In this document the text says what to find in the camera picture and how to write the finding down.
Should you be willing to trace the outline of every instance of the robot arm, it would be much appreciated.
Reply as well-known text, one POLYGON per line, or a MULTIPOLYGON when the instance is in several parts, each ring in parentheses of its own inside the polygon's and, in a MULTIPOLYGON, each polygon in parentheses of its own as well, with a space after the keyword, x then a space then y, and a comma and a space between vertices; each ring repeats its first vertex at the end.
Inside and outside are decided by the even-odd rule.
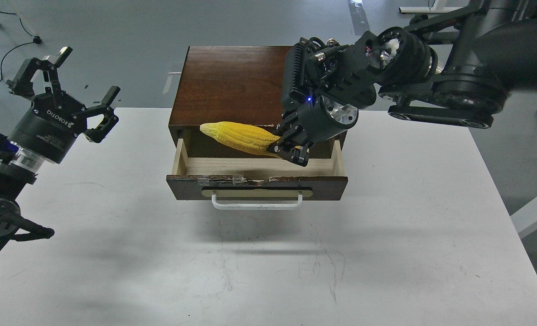
POLYGON ((352 128, 375 102, 375 83, 395 102, 395 118, 489 128, 510 91, 537 91, 537 0, 470 0, 378 36, 367 31, 354 45, 300 39, 285 58, 281 138, 268 151, 306 166, 310 147, 352 128), (443 68, 437 44, 453 44, 443 68))
POLYGON ((80 134, 90 142, 99 143, 117 123, 111 102, 119 93, 113 86, 101 103, 86 108, 61 89, 57 68, 72 49, 64 47, 55 63, 31 58, 25 60, 16 77, 7 81, 10 92, 29 99, 29 111, 17 124, 9 138, 0 134, 0 251, 10 241, 49 239, 53 229, 38 225, 20 216, 16 197, 24 186, 33 184, 36 173, 45 161, 60 163, 80 134), (45 93, 34 95, 31 79, 42 70, 45 93), (103 115, 96 128, 87 128, 87 118, 103 115), (17 234, 19 229, 28 233, 17 234))

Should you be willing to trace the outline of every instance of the dark wooden box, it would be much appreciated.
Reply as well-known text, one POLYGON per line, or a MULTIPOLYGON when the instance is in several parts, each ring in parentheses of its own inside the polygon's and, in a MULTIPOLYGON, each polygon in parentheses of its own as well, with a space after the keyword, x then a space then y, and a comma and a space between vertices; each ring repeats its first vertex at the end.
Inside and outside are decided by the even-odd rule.
POLYGON ((310 149, 303 168, 219 144, 199 131, 208 122, 232 121, 274 130, 281 121, 281 85, 289 46, 190 46, 169 131, 177 147, 166 177, 177 200, 339 200, 347 185, 342 137, 310 149))

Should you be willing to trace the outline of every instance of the yellow corn cob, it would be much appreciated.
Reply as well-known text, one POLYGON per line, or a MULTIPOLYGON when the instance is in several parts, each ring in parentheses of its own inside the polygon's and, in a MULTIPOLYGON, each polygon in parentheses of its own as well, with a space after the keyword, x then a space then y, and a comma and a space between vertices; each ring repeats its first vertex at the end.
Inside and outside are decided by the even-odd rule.
POLYGON ((221 121, 212 124, 202 124, 202 131, 217 142, 254 155, 269 155, 277 157, 266 151, 268 145, 276 142, 279 136, 252 125, 237 122, 221 121))

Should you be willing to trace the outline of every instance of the open drawer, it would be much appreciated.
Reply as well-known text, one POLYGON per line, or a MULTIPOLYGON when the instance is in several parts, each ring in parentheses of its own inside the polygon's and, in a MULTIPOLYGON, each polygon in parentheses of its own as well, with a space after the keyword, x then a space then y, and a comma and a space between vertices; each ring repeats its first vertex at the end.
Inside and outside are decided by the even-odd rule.
POLYGON ((179 133, 167 183, 177 200, 339 200, 347 185, 339 139, 311 149, 308 166, 237 152, 198 131, 179 133))

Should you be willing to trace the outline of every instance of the drawer handle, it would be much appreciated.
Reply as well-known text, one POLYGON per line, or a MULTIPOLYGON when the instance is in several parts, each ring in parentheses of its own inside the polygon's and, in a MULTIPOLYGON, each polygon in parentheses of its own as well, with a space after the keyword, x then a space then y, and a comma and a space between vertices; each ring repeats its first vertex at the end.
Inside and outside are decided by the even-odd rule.
POLYGON ((216 200, 216 192, 212 192, 212 205, 217 209, 244 210, 244 211, 291 211, 299 208, 303 203, 303 193, 299 192, 299 199, 293 204, 220 204, 216 200))

